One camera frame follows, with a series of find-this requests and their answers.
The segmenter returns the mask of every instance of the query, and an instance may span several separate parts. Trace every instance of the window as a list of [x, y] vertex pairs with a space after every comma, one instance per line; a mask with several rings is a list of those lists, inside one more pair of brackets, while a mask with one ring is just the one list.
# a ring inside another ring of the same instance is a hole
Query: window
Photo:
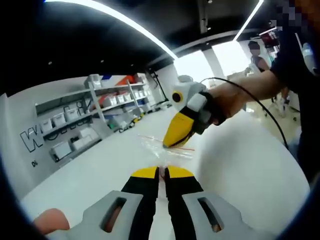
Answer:
[[203, 79], [214, 77], [204, 53], [200, 50], [174, 60], [173, 64], [179, 76], [189, 75], [198, 83]]
[[212, 46], [225, 76], [245, 70], [250, 61], [237, 41], [229, 41]]

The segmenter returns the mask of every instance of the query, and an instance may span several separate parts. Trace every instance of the ceiling light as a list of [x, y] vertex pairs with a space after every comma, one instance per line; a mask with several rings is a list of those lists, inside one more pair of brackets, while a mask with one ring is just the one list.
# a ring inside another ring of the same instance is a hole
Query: ceiling light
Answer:
[[100, 12], [103, 12], [105, 14], [108, 14], [125, 24], [128, 24], [130, 27], [134, 28], [135, 30], [139, 31], [143, 35], [145, 35], [147, 38], [149, 38], [151, 41], [153, 41], [155, 44], [157, 44], [160, 48], [162, 48], [167, 54], [169, 54], [174, 60], [178, 59], [178, 57], [166, 46], [164, 45], [158, 38], [156, 38], [153, 34], [151, 34], [148, 30], [146, 30], [144, 27], [140, 26], [135, 21], [131, 20], [127, 16], [123, 15], [122, 13], [103, 5], [99, 2], [92, 1], [92, 0], [45, 0], [45, 3], [50, 2], [63, 2], [63, 3], [71, 3], [71, 4], [79, 4], [82, 6], [86, 6], [95, 10], [98, 10]]
[[255, 6], [255, 8], [253, 9], [252, 13], [250, 14], [250, 16], [248, 17], [248, 19], [245, 21], [245, 23], [243, 24], [243, 26], [241, 27], [241, 29], [239, 30], [239, 32], [237, 33], [237, 35], [234, 37], [233, 41], [236, 41], [240, 34], [242, 34], [242, 32], [245, 30], [245, 28], [247, 27], [247, 25], [249, 24], [249, 22], [251, 21], [251, 19], [254, 17], [254, 15], [258, 12], [259, 8], [261, 7], [261, 5], [264, 3], [264, 0], [259, 0], [258, 4]]
[[274, 30], [276, 30], [276, 29], [277, 29], [277, 27], [275, 26], [275, 27], [273, 27], [273, 28], [271, 28], [271, 29], [269, 29], [269, 30], [267, 30], [267, 31], [264, 31], [264, 32], [260, 33], [259, 36], [261, 36], [261, 35], [263, 35], [263, 34], [270, 33], [270, 32], [272, 32], [272, 31], [274, 31]]

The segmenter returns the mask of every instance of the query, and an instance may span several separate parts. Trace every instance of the clear plastic bag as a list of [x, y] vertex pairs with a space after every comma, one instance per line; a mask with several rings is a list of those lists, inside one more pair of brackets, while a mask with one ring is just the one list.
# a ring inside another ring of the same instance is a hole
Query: clear plastic bag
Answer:
[[195, 150], [188, 147], [164, 148], [163, 142], [153, 136], [139, 135], [139, 137], [141, 138], [142, 146], [155, 156], [150, 165], [159, 167], [158, 199], [167, 200], [164, 181], [165, 168], [169, 165], [181, 167], [186, 161], [192, 160]]

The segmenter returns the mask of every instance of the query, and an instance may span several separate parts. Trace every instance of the white table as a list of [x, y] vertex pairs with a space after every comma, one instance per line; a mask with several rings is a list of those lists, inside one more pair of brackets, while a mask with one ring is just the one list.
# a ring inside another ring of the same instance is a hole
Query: white table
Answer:
[[[134, 128], [106, 138], [32, 190], [21, 201], [23, 208], [31, 219], [58, 208], [73, 227], [81, 222], [85, 209], [110, 191], [121, 190], [132, 172], [170, 161], [192, 171], [205, 190], [238, 208], [251, 227], [281, 232], [310, 190], [285, 147], [241, 111], [221, 126], [194, 135], [187, 143], [195, 148], [193, 159], [159, 159], [142, 146], [138, 134], [162, 140], [174, 114], [173, 107], [152, 113]], [[156, 205], [150, 239], [173, 239], [166, 200], [159, 197]]]

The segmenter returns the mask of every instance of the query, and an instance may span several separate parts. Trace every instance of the person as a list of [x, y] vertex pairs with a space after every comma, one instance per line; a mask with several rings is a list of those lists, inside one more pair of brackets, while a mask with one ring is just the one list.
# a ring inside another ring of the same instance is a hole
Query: person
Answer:
[[[260, 57], [261, 49], [259, 43], [256, 41], [250, 41], [248, 43], [248, 47], [250, 49], [250, 53], [252, 54], [251, 57], [251, 63], [256, 65], [256, 67], [259, 69], [261, 73], [264, 71], [268, 71], [270, 68], [262, 57]], [[281, 89], [281, 99], [278, 101], [278, 108], [280, 115], [282, 117], [285, 116], [286, 106], [285, 104], [288, 104], [288, 95], [289, 95], [289, 89], [287, 87], [284, 87]]]
[[[311, 183], [320, 171], [319, 157], [314, 135], [319, 133], [318, 118], [314, 115], [319, 101], [319, 63], [320, 63], [320, 4], [315, 0], [295, 1], [295, 12], [280, 6], [283, 12], [281, 21], [277, 20], [279, 31], [280, 51], [270, 69], [260, 74], [235, 80], [260, 100], [269, 99], [277, 95], [284, 87], [297, 93], [300, 105], [301, 135], [297, 149], [298, 163], [307, 180]], [[293, 21], [302, 15], [298, 9], [308, 17], [303, 22]], [[313, 52], [315, 66], [305, 63], [300, 46], [309, 44]], [[223, 109], [227, 118], [235, 115], [242, 106], [252, 99], [241, 89], [229, 83], [224, 83], [209, 90], [217, 104]]]

